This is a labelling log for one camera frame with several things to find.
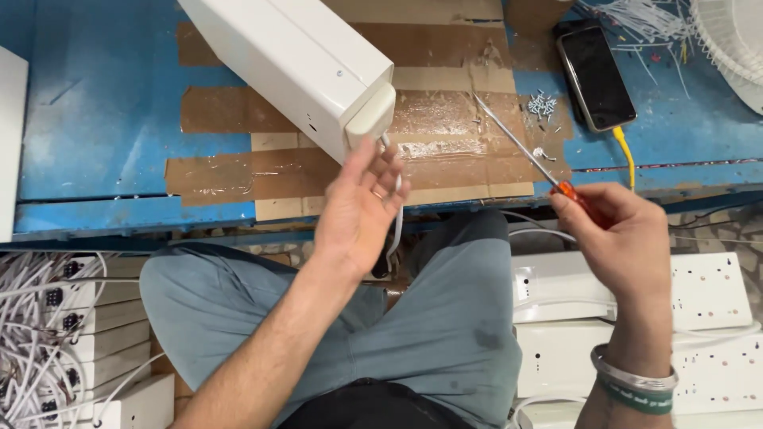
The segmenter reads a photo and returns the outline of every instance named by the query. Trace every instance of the metal bangle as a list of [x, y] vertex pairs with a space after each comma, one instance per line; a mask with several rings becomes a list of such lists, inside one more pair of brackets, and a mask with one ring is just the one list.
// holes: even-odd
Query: metal bangle
[[594, 364], [594, 368], [611, 382], [640, 392], [672, 392], [678, 385], [678, 374], [673, 366], [670, 367], [670, 376], [664, 379], [637, 376], [611, 366], [602, 359], [608, 345], [599, 344], [594, 347], [591, 350], [591, 362]]

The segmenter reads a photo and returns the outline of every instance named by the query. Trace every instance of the blue pants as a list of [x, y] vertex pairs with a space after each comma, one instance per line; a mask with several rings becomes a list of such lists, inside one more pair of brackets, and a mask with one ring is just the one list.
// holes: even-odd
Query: blue pants
[[[388, 313], [383, 288], [358, 287], [273, 426], [306, 401], [370, 377], [406, 385], [477, 429], [503, 427], [521, 362], [507, 234], [497, 211], [456, 215], [416, 246], [414, 281]], [[183, 244], [146, 262], [140, 293], [162, 348], [196, 390], [296, 273], [228, 247]]]

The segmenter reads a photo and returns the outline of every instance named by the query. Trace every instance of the screwdriver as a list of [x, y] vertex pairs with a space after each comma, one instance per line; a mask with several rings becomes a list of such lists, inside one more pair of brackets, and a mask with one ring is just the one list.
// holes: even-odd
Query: screwdriver
[[525, 146], [520, 143], [514, 134], [512, 134], [511, 131], [506, 128], [506, 125], [504, 125], [501, 120], [498, 119], [498, 116], [496, 116], [495, 113], [493, 113], [493, 111], [490, 110], [490, 108], [477, 96], [477, 93], [472, 91], [472, 95], [477, 100], [477, 103], [480, 105], [482, 110], [484, 110], [489, 117], [493, 118], [493, 121], [495, 121], [498, 127], [503, 130], [507, 136], [509, 136], [509, 138], [514, 142], [514, 144], [517, 145], [517, 147], [519, 147], [519, 149], [522, 151], [522, 153], [524, 153], [524, 156], [527, 157], [530, 163], [532, 163], [535, 168], [537, 168], [541, 174], [543, 174], [543, 177], [545, 177], [546, 180], [551, 183], [552, 195], [558, 192], [576, 202], [583, 208], [583, 210], [585, 210], [585, 212], [588, 214], [588, 217], [591, 218], [591, 220], [596, 225], [599, 225], [599, 227], [604, 230], [608, 230], [614, 225], [614, 221], [612, 219], [602, 213], [601, 210], [595, 208], [586, 198], [583, 198], [583, 196], [578, 194], [578, 192], [575, 191], [575, 187], [569, 181], [562, 180], [560, 182], [554, 176], [552, 176], [547, 169], [540, 165], [538, 160], [527, 150], [527, 148], [525, 148]]

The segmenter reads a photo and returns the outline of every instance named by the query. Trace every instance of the yellow cable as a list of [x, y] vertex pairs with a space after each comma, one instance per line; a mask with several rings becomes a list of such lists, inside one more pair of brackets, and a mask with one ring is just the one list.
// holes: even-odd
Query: yellow cable
[[630, 181], [630, 190], [636, 190], [636, 164], [633, 163], [633, 157], [630, 155], [630, 148], [625, 141], [625, 134], [621, 127], [615, 127], [612, 130], [612, 135], [615, 136], [615, 140], [620, 144], [620, 149], [625, 153], [625, 158], [628, 160], [628, 178]]

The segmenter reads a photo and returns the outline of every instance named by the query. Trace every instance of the black smartphone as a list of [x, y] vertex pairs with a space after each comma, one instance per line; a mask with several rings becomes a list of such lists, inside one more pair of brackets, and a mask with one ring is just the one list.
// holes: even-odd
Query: black smartphone
[[601, 26], [562, 34], [556, 47], [579, 113], [591, 131], [611, 130], [636, 119], [636, 109]]

